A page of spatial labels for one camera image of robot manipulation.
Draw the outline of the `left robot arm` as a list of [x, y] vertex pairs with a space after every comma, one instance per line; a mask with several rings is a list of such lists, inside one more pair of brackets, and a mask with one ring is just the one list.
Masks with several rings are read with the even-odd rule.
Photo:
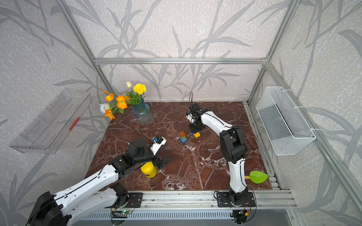
[[161, 136], [151, 143], [142, 137], [134, 139], [124, 154], [111, 160], [101, 170], [67, 189], [39, 196], [26, 225], [71, 226], [105, 207], [124, 205], [129, 195], [117, 181], [146, 163], [164, 168], [172, 161], [171, 157], [160, 158], [157, 154], [165, 144], [166, 138]]

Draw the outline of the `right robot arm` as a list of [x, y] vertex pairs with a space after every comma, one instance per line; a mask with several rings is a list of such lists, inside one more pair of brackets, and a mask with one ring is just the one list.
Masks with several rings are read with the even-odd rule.
[[230, 201], [234, 206], [241, 206], [248, 196], [245, 179], [245, 160], [248, 145], [243, 129], [226, 123], [208, 108], [201, 108], [197, 103], [189, 106], [186, 118], [190, 121], [191, 132], [197, 133], [209, 127], [220, 138], [220, 149], [230, 170]]

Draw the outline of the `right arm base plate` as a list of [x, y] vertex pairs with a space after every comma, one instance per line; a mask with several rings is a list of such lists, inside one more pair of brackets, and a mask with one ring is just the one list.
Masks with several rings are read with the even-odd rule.
[[248, 192], [245, 198], [239, 204], [233, 204], [230, 198], [230, 192], [214, 192], [214, 198], [217, 200], [217, 206], [220, 208], [223, 207], [245, 207], [245, 208], [252, 208], [256, 207], [255, 197], [252, 192]]

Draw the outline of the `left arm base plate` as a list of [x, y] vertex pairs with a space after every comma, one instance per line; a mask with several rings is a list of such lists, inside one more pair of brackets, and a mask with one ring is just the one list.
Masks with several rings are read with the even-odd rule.
[[118, 197], [115, 204], [112, 208], [140, 208], [142, 202], [143, 193], [135, 193], [131, 192], [127, 195], [122, 195], [120, 198]]

